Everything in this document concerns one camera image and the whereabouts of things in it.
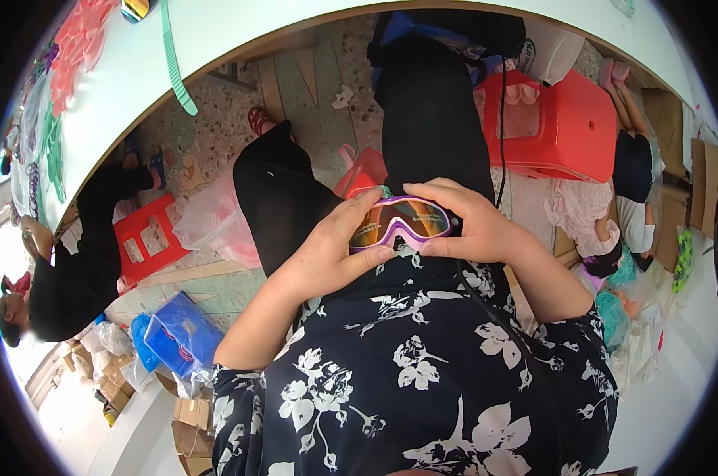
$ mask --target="black cable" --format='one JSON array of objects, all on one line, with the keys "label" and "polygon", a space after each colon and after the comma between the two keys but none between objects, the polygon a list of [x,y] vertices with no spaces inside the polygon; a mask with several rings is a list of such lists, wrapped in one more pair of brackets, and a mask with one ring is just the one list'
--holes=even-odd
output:
[{"label": "black cable", "polygon": [[[463,260],[457,260],[457,277],[459,278],[459,281],[462,283],[463,286],[465,286],[465,290],[470,295],[470,298],[475,301],[478,306],[481,307],[481,309],[486,313],[486,316],[488,319],[493,322],[494,324],[497,324],[502,330],[504,330],[508,336],[515,342],[515,345],[518,346],[520,349],[521,356],[523,357],[523,360],[526,363],[526,367],[528,368],[528,371],[531,373],[531,376],[536,376],[536,381],[539,383],[539,386],[542,388],[544,395],[546,396],[545,400],[542,400],[542,403],[544,403],[546,407],[546,412],[548,415],[552,415],[551,419],[553,421],[552,427],[554,430],[554,437],[555,437],[555,471],[551,474],[560,474],[562,472],[561,465],[562,465],[562,426],[560,424],[560,410],[557,408],[557,402],[555,402],[555,399],[552,395],[552,392],[549,390],[549,384],[547,383],[546,379],[544,378],[544,368],[539,369],[537,367],[536,361],[534,360],[534,353],[531,352],[531,350],[526,346],[526,343],[523,341],[523,339],[518,335],[515,329],[510,326],[510,319],[512,319],[512,316],[509,315],[506,311],[503,309],[495,308],[488,304],[488,302],[485,299],[479,299],[477,297],[476,291],[470,286],[467,279],[465,279],[465,275],[463,273],[462,269]],[[499,316],[497,315],[497,312],[501,312],[505,315],[504,319],[499,319]]]},{"label": "black cable", "polygon": [[497,198],[496,207],[499,209],[501,204],[501,196],[505,192],[505,178],[507,177],[507,167],[505,166],[505,94],[507,93],[507,70],[505,68],[505,55],[502,58],[502,97],[501,106],[499,107],[499,152],[502,156],[502,183],[499,186],[499,197]]}]

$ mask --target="white shirt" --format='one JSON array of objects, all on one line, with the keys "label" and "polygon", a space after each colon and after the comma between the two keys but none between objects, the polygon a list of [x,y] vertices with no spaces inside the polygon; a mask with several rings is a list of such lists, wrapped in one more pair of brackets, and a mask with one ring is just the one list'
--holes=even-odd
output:
[{"label": "white shirt", "polygon": [[655,225],[645,225],[645,205],[629,200],[625,196],[617,196],[616,206],[623,241],[632,253],[648,251],[652,247]]}]

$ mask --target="woman's left hand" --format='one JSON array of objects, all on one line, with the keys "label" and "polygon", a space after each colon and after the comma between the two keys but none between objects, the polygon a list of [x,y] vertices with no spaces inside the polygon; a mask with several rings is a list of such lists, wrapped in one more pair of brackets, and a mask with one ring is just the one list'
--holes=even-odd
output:
[{"label": "woman's left hand", "polygon": [[361,253],[349,254],[348,242],[364,215],[381,198],[379,186],[345,200],[321,222],[307,240],[270,280],[280,282],[279,289],[303,302],[316,296],[338,291],[365,272],[393,257],[392,248],[376,246]]}]

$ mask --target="blue plastic crate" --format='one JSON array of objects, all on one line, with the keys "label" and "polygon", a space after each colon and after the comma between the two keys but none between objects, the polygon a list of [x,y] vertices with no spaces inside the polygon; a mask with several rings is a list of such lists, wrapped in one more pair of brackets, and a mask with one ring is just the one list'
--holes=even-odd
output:
[{"label": "blue plastic crate", "polygon": [[189,381],[194,370],[211,368],[223,337],[182,291],[153,314],[144,342],[166,366]]}]

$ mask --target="white table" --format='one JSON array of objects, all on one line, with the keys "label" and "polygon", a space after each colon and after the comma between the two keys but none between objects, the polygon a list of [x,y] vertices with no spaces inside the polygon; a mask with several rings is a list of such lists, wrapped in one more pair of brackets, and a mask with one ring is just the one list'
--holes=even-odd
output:
[{"label": "white table", "polygon": [[[259,37],[268,33],[289,33],[356,14],[438,6],[547,17],[624,52],[692,107],[687,75],[664,20],[650,0],[635,5],[636,14],[629,19],[610,0],[169,0],[169,14],[185,83],[188,77],[202,76],[263,43],[265,38]],[[160,8],[157,5],[136,25],[113,11],[106,20],[99,63],[90,73],[79,73],[73,101],[61,120],[67,201],[60,204],[53,187],[44,194],[50,227],[59,226],[71,200],[110,150],[174,94],[165,63]]]}]

